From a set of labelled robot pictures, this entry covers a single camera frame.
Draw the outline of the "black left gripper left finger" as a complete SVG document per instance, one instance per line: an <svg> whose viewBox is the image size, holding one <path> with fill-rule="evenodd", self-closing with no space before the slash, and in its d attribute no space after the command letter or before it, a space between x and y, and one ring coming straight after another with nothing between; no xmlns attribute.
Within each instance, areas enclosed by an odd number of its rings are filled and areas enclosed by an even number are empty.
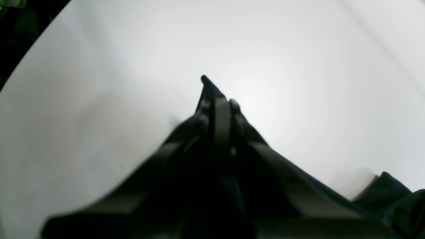
<svg viewBox="0 0 425 239"><path fill-rule="evenodd" d="M230 239L231 104L204 97L196 113L116 189L43 239Z"/></svg>

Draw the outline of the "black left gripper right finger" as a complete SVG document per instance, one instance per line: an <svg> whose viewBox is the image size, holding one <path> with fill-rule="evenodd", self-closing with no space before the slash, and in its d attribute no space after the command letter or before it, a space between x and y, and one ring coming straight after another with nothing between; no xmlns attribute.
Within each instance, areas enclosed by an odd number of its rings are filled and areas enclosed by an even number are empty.
<svg viewBox="0 0 425 239"><path fill-rule="evenodd" d="M370 215L267 145L231 99L232 170L257 239L397 239Z"/></svg>

